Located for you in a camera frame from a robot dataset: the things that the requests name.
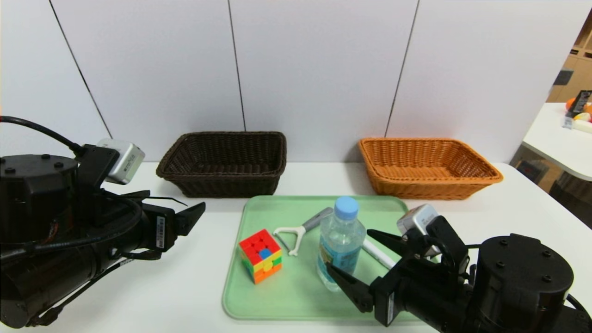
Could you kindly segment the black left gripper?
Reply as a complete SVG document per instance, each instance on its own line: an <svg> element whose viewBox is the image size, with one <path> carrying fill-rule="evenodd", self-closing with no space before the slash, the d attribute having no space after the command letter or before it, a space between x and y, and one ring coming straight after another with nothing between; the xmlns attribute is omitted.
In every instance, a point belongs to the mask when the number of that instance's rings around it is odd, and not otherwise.
<svg viewBox="0 0 592 333"><path fill-rule="evenodd" d="M206 202L175 213L174 210L140 203L140 220L127 233L127 251L148 250L165 253L175 244L177 235L188 236L206 209Z"/></svg>

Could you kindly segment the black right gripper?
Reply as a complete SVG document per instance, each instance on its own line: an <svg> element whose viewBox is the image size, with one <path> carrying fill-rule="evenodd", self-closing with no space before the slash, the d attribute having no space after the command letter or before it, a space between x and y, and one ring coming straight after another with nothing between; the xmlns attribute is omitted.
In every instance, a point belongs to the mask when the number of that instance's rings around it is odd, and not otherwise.
<svg viewBox="0 0 592 333"><path fill-rule="evenodd" d="M374 310L389 326L400 312L409 312L441 333L464 333L471 289L465 284L467 245L457 235L389 234L369 229L367 235L400 256L383 277L370 286L325 263L327 273L362 313Z"/></svg>

